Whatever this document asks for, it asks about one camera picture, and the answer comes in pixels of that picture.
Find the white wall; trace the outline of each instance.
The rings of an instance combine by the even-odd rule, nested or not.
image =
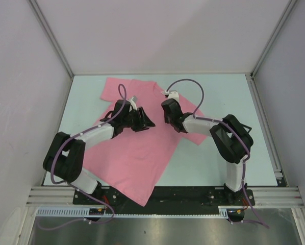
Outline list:
[[[305,204],[305,0],[256,77],[283,168]]]
[[[38,0],[73,72],[250,72],[289,0]]]
[[[0,1],[0,227],[42,177],[69,86],[27,1]]]

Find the table surface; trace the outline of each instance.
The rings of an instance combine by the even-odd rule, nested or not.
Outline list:
[[[92,126],[104,113],[110,103],[99,97],[107,77],[110,76],[75,76],[60,131],[68,134],[78,133]],[[222,118],[233,114],[240,122],[252,127],[250,134],[254,145],[251,148],[251,159],[247,162],[248,185],[277,185],[245,75],[122,75],[112,77],[156,81],[164,89],[175,80],[182,78],[191,78],[200,82],[205,91],[205,100],[200,108],[204,115]],[[200,101],[201,91],[194,83],[177,83],[172,89],[176,89],[196,105]],[[199,146],[182,138],[156,185],[221,186],[225,179],[225,160],[219,155],[211,137],[208,137]],[[53,185],[49,175],[46,175],[44,185]]]

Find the white vent strip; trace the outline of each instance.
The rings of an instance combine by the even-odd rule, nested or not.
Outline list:
[[[81,207],[41,207],[37,216],[46,217],[111,217],[110,214],[89,215],[90,208]],[[116,214],[119,218],[228,218],[227,211],[219,208],[219,214],[209,215],[158,215],[158,214]]]

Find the shirt sleeve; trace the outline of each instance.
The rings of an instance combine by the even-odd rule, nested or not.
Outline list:
[[[127,99],[130,98],[130,86],[132,84],[131,79],[120,79],[120,78],[107,78],[103,92],[100,95],[100,98],[103,101],[114,102],[116,100],[121,100],[121,96],[118,92],[118,85],[123,84],[126,88]]]
[[[191,103],[189,100],[187,100],[185,97],[180,95],[180,106],[183,113],[185,112],[193,112],[195,108],[197,108],[196,105]],[[200,110],[197,110],[196,112],[197,116],[204,116],[203,113]],[[193,143],[200,145],[205,139],[206,135],[203,134],[197,134],[197,133],[181,133],[183,137],[191,140]]]

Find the pink fabric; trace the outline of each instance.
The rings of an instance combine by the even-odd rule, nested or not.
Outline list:
[[[113,110],[115,102],[120,99],[117,90],[120,83],[126,87],[127,99],[135,95],[137,106],[143,107],[156,127],[137,133],[126,128],[114,139],[92,147],[85,153],[84,168],[145,206],[182,137],[201,144],[206,136],[177,133],[171,125],[164,123],[161,106],[165,100],[161,93],[164,89],[153,81],[108,78],[100,98],[111,104],[99,119]],[[192,112],[196,108],[181,95],[180,104],[183,112]]]

